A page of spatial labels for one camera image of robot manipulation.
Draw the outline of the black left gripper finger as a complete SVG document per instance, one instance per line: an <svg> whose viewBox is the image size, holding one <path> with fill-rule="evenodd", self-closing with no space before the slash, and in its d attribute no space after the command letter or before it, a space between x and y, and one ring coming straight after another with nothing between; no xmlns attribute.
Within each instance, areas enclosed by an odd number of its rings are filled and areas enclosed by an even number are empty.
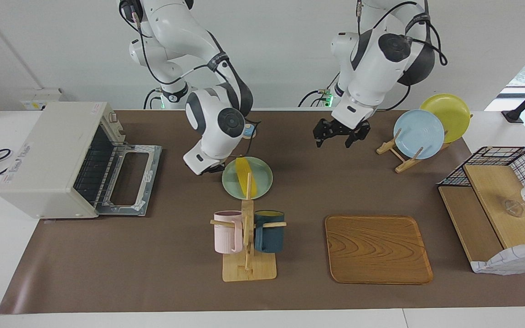
<svg viewBox="0 0 525 328"><path fill-rule="evenodd" d="M315 145L320 148L323 142L331 138L331 123L329 121L319 121L313 129Z"/></svg>
<svg viewBox="0 0 525 328"><path fill-rule="evenodd" d="M369 132L370 132L369 129L359 129L358 131L354 131L350 133L350 135L345 141L346 148L350 148L352 144L355 143L356 141L364 140L367 137Z"/></svg>

